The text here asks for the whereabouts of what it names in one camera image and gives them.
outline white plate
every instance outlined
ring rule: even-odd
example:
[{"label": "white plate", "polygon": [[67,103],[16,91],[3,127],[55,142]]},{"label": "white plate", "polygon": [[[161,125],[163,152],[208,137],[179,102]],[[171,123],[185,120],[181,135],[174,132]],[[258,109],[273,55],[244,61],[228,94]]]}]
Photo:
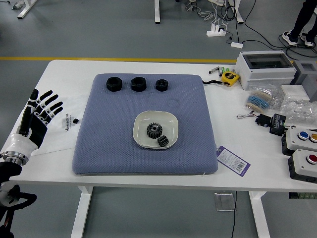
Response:
[{"label": "white plate", "polygon": [[[151,139],[147,135],[149,124],[156,122],[163,128],[162,135],[165,135],[169,141],[166,146],[161,147],[157,139]],[[142,147],[150,149],[167,149],[175,144],[178,138],[178,120],[168,112],[145,111],[135,118],[133,126],[133,138]]]}]

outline sneaker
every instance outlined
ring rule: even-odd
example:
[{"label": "sneaker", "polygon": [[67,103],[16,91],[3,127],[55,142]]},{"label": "sneaker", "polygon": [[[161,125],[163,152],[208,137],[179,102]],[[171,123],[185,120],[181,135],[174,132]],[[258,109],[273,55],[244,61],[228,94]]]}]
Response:
[{"label": "sneaker", "polygon": [[282,35],[283,39],[290,45],[290,46],[297,46],[298,38],[291,37],[291,31],[285,31]]},{"label": "sneaker", "polygon": [[305,46],[307,47],[313,47],[315,45],[314,39],[309,38],[307,33],[303,33],[301,39],[305,42]]}]

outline blue button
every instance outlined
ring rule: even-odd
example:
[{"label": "blue button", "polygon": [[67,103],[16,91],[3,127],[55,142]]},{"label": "blue button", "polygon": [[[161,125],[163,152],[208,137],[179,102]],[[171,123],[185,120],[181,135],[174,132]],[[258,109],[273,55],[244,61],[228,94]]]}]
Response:
[{"label": "blue button", "polygon": [[301,140],[307,140],[309,138],[309,136],[306,132],[301,131],[298,133],[298,138],[300,138]]}]

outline purple card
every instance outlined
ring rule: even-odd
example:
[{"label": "purple card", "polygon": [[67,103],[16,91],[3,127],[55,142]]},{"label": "purple card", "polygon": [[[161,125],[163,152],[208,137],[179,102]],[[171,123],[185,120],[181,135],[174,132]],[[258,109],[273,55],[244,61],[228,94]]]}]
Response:
[{"label": "purple card", "polygon": [[227,150],[223,146],[220,146],[217,149],[217,158],[220,163],[222,163],[241,177],[245,175],[250,167],[250,164],[248,162],[233,154],[230,150]]}]

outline yellow tape measure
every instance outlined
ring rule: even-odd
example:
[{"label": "yellow tape measure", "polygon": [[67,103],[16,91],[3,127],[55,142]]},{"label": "yellow tape measure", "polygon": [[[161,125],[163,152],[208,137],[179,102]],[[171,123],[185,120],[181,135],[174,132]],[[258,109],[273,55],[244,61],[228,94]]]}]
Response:
[{"label": "yellow tape measure", "polygon": [[239,78],[240,76],[238,74],[231,71],[226,71],[222,74],[221,81],[228,83],[228,86],[231,87],[236,81],[238,81]]}]

